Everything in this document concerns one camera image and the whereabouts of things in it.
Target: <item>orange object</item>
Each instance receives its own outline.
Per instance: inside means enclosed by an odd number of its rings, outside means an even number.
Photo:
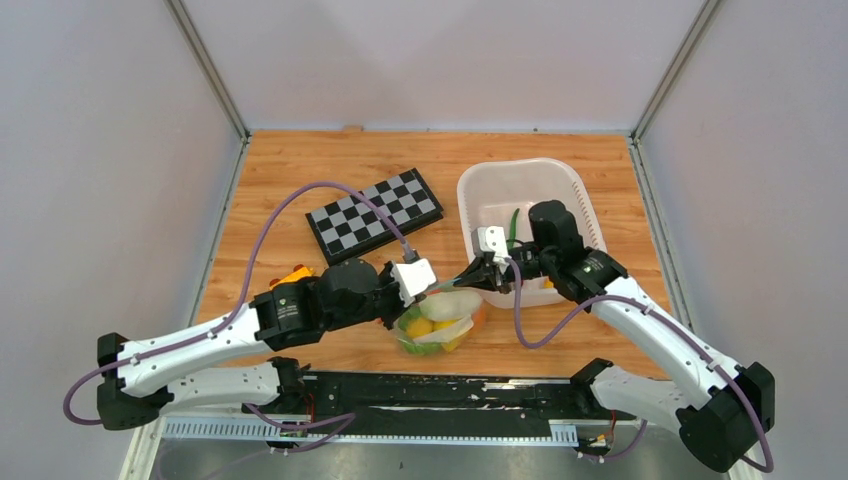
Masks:
[[[315,276],[315,269],[304,267],[303,265],[298,265],[295,267],[295,271],[283,277],[282,280],[271,281],[271,288],[276,287],[281,283],[294,283],[301,278],[305,277],[313,277]]]

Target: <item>metal frame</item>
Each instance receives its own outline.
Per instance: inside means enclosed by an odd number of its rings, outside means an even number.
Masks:
[[[200,301],[203,298],[203,293],[206,289],[209,273],[211,271],[215,254],[220,245],[221,234],[223,233],[223,226],[226,222],[227,212],[229,211],[230,205],[233,200],[235,188],[238,185],[239,178],[241,177],[245,159],[247,157],[247,151],[250,146],[250,137],[252,135],[252,132],[245,125],[244,120],[239,114],[236,104],[230,96],[223,80],[221,79],[220,74],[215,68],[215,65],[212,62],[208,51],[203,45],[200,35],[197,32],[194,23],[191,21],[191,17],[183,1],[163,0],[163,2],[168,7],[169,11],[172,13],[174,22],[177,24],[177,27],[180,29],[183,36],[185,37],[186,42],[188,43],[192,51],[192,54],[197,60],[198,65],[200,66],[207,80],[209,81],[210,88],[212,89],[213,93],[221,104],[221,108],[227,115],[227,118],[230,121],[233,129],[236,131],[242,141],[241,151],[234,165],[230,186],[227,191],[227,195],[223,200],[223,205],[221,207],[221,216],[218,219],[215,240],[210,250],[206,267],[201,279],[201,285],[198,288],[197,297],[195,299],[194,307],[192,309],[190,319],[193,323],[195,316],[197,315],[198,308],[200,306]],[[642,195],[643,203],[645,205],[646,216],[648,218],[648,222],[651,228],[654,246],[657,250],[657,255],[660,260],[660,267],[663,273],[665,274],[663,278],[672,303],[672,311],[681,323],[689,326],[690,328],[692,327],[692,322],[686,305],[686,290],[681,284],[680,277],[678,276],[675,267],[676,253],[666,233],[667,227],[664,221],[665,216],[663,215],[662,209],[657,204],[654,195],[653,176],[651,175],[649,166],[645,162],[645,153],[642,148],[642,138],[650,128],[651,123],[653,122],[654,118],[662,107],[663,102],[665,101],[669,92],[673,89],[676,81],[680,76],[680,73],[685,68],[686,63],[692,55],[692,52],[697,47],[699,41],[703,37],[704,32],[707,30],[707,28],[715,18],[717,12],[719,11],[723,3],[724,0],[704,1],[692,26],[690,27],[685,38],[683,39],[680,48],[677,50],[674,59],[672,60],[668,69],[663,75],[663,78],[657,85],[657,88],[651,96],[650,101],[648,102],[647,106],[645,107],[645,110],[640,116],[636,127],[630,132],[597,132],[603,134],[619,134],[627,136],[628,150],[630,151],[631,160],[633,162],[633,168],[636,173],[637,182],[639,184],[639,190]],[[159,448],[159,442],[161,441],[163,433],[166,429],[166,422],[167,419],[163,418],[157,420],[152,424],[136,429],[132,442],[130,444],[129,451],[127,452],[127,457],[121,469],[121,474],[119,478],[124,480],[146,480],[147,478],[149,478],[149,475],[153,468],[153,464],[156,459],[157,451]],[[757,472],[754,472],[752,469],[740,464],[737,464],[736,466],[734,466],[733,469],[731,469],[731,471],[729,472],[729,477],[734,480],[758,480],[762,478],[762,476],[759,475]]]

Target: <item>transparent bag of fruit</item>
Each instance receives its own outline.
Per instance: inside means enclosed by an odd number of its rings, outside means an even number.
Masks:
[[[413,355],[452,352],[486,321],[483,298],[472,290],[428,295],[392,326],[398,343]]]

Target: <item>black and white checkered board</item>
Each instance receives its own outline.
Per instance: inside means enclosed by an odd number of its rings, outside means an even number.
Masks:
[[[442,206],[412,169],[362,191],[404,234],[442,219]],[[329,265],[358,257],[394,240],[377,215],[347,196],[306,214]]]

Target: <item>wooden tabletop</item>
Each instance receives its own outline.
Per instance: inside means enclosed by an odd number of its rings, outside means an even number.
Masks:
[[[235,198],[201,303],[198,321],[229,312],[237,299],[245,265],[259,230],[276,205],[295,189],[332,180],[362,189],[416,167],[445,209],[444,219],[408,236],[428,258],[439,279],[468,264],[457,210],[460,175],[480,162],[550,157],[572,166],[583,178],[601,224],[608,252],[625,266],[663,307],[668,298],[623,137],[394,132],[258,132],[248,151]],[[326,267],[304,218],[313,209],[346,194],[316,189],[295,200],[279,217],[251,279],[250,296],[268,282],[304,264]],[[378,269],[400,260],[393,242],[363,258]],[[523,309],[525,336],[537,340],[565,316],[569,303]],[[324,335],[320,343],[276,355],[297,358],[323,370],[570,376],[595,357],[612,360],[633,373],[664,374],[627,338],[600,320],[577,316],[547,346],[527,350],[515,338],[511,310],[488,308],[485,328],[450,354],[410,356],[376,323]],[[245,358],[250,365],[265,357]]]

